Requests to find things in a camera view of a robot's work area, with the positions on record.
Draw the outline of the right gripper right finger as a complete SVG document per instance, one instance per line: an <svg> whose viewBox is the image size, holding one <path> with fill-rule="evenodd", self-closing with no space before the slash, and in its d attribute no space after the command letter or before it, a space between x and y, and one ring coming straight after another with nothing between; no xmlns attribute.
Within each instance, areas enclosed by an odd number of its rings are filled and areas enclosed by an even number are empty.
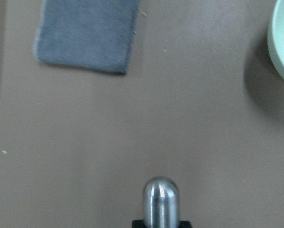
<svg viewBox="0 0 284 228"><path fill-rule="evenodd" d="M180 221L179 228L191 228L190 221Z"/></svg>

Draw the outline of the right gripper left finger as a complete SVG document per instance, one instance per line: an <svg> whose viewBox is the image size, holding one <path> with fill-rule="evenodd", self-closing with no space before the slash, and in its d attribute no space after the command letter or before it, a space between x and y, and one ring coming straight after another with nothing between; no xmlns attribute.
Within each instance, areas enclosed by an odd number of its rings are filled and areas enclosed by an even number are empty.
<svg viewBox="0 0 284 228"><path fill-rule="evenodd" d="M133 220L132 221L132 228L145 228L145 224L143 220Z"/></svg>

